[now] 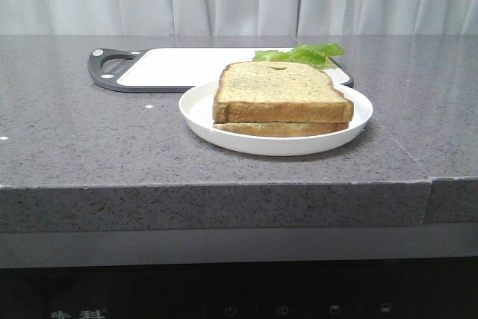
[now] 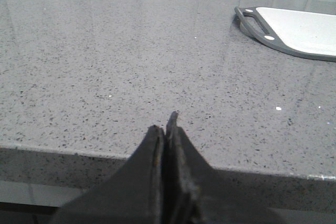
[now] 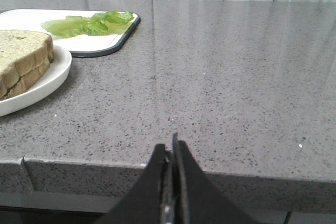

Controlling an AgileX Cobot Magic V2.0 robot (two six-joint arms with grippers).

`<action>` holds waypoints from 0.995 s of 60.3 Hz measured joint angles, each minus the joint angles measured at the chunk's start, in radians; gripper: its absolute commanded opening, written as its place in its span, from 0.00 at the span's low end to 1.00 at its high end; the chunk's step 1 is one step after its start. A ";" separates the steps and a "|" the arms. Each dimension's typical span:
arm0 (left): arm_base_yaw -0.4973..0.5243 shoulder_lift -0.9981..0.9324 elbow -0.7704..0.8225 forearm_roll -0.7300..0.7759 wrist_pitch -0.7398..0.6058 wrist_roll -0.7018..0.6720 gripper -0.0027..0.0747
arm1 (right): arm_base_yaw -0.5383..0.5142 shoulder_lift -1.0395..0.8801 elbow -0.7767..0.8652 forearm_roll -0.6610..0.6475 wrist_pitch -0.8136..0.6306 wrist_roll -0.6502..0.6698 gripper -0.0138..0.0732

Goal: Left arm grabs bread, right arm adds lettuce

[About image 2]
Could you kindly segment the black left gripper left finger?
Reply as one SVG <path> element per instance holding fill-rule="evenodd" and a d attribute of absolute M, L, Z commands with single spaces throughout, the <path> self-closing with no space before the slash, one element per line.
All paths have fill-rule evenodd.
<path fill-rule="evenodd" d="M 163 145 L 163 129 L 149 127 L 121 168 L 60 207 L 51 223 L 161 223 Z"/>

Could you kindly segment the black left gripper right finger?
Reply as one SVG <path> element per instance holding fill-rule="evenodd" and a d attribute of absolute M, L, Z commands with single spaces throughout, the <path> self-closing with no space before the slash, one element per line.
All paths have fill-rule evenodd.
<path fill-rule="evenodd" d="M 196 150 L 172 112 L 162 163 L 163 223 L 285 223 L 226 183 Z"/>

